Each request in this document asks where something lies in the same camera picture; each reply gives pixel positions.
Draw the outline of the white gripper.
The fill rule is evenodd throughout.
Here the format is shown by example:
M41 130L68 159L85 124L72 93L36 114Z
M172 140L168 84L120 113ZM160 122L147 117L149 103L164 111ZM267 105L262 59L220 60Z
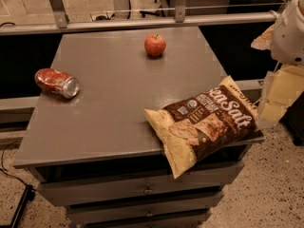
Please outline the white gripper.
M277 124L304 91L304 0L292 0L251 48L271 50L273 59L287 64L267 72L257 111L258 124Z

